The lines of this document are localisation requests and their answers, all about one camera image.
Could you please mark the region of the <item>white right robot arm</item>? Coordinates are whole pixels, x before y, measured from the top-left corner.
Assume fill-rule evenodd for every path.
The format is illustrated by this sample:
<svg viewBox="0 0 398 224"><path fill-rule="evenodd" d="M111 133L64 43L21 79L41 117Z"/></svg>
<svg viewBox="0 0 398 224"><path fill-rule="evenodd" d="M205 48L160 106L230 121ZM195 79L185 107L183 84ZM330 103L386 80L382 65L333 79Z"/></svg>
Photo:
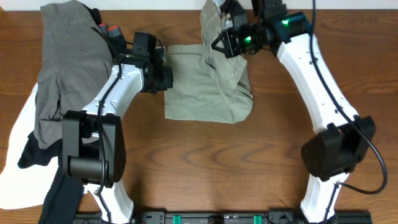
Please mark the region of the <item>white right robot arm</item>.
<svg viewBox="0 0 398 224"><path fill-rule="evenodd" d="M243 216L249 223L371 223L368 212L337 212L340 190L371 146L376 130L371 117L360 117L344 98L302 12L288 13L273 4L255 11L250 23L242 9L223 9L228 24L211 47L229 58L254 54L268 46L287 69L307 107L315 135L301 149L309 172L307 191L298 210L269 210Z"/></svg>

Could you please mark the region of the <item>black garment with red trim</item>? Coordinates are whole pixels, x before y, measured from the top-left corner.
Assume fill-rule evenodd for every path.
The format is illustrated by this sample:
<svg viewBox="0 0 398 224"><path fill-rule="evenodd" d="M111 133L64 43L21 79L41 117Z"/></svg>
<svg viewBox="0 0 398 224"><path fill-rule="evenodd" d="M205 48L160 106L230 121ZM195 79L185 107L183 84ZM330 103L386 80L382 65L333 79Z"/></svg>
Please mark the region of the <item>black garment with red trim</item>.
<svg viewBox="0 0 398 224"><path fill-rule="evenodd" d="M127 52L127 42L121 32L119 26L110 26L102 22L100 11L97 8L89 8L84 5L84 7L89 11L90 15L94 19L94 22L108 39L110 44L113 46L117 54L125 54Z"/></svg>

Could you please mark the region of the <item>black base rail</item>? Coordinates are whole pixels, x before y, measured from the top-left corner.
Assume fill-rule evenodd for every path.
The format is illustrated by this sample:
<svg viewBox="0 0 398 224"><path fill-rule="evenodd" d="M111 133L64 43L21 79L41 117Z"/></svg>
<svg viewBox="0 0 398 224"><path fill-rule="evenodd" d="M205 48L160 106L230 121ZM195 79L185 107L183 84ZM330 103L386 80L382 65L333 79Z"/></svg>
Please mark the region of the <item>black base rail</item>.
<svg viewBox="0 0 398 224"><path fill-rule="evenodd" d="M74 224L107 223L100 213L75 215ZM135 224L299 224L309 223L295 210L270 210L265 213L167 213L143 212L129 222ZM326 223L372 224L369 212L336 212Z"/></svg>

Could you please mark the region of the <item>khaki shorts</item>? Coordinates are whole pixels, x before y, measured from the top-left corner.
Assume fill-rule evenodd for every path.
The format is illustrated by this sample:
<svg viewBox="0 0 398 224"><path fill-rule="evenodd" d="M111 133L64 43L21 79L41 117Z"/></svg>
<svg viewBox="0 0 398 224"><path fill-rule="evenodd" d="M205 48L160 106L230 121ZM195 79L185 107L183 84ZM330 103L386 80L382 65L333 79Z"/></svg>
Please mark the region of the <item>khaki shorts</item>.
<svg viewBox="0 0 398 224"><path fill-rule="evenodd" d="M211 43L226 28L221 1L207 1L200 13L202 44L171 45L167 65L173 87L164 93L165 118L234 124L244 121L253 106L247 60L226 58Z"/></svg>

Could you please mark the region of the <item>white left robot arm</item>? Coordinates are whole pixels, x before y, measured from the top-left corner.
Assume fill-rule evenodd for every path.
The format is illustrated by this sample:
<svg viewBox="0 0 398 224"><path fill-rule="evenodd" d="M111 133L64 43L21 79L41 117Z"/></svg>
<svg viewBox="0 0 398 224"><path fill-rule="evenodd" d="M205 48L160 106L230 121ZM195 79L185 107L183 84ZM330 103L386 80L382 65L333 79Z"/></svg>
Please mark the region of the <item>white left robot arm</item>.
<svg viewBox="0 0 398 224"><path fill-rule="evenodd" d="M122 120L129 105L140 92L155 94L173 86L163 49L119 58L93 100L80 111L67 111L62 124L63 171L96 198L100 223L130 223L134 213L122 181L126 166Z"/></svg>

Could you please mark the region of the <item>black trousers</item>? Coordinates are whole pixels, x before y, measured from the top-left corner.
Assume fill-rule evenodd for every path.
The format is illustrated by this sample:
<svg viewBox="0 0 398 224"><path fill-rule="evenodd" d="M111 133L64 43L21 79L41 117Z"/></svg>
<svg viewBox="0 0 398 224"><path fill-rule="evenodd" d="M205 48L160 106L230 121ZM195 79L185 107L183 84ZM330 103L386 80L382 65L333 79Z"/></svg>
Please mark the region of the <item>black trousers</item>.
<svg viewBox="0 0 398 224"><path fill-rule="evenodd" d="M47 166L55 157L58 159L58 169L44 198L39 223L73 224L81 202L83 186L63 172L62 140L59 139L48 148L41 149L34 133L30 133L17 165L21 169L34 165Z"/></svg>

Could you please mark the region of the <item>white garment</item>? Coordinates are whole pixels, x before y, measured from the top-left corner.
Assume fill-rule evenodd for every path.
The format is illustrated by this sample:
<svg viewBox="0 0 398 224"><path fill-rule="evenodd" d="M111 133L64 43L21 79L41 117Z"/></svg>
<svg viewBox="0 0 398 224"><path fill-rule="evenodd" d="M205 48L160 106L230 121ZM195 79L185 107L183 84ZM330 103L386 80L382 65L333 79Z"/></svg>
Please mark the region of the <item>white garment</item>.
<svg viewBox="0 0 398 224"><path fill-rule="evenodd" d="M34 85L10 133L6 165L1 172L1 208L5 210L42 205L58 169L55 157L47 166L21 169L17 165L28 135L34 130L37 90L38 86Z"/></svg>

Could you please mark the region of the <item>grey shorts on pile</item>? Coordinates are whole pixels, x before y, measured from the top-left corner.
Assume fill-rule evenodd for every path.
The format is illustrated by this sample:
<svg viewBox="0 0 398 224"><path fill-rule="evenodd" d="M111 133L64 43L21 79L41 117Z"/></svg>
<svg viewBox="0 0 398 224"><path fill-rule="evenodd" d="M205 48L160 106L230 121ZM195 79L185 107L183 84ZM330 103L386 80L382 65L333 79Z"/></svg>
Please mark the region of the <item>grey shorts on pile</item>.
<svg viewBox="0 0 398 224"><path fill-rule="evenodd" d="M42 6L42 68L38 74L34 136L41 149L62 137L67 111L80 111L108 81L113 59L79 1Z"/></svg>

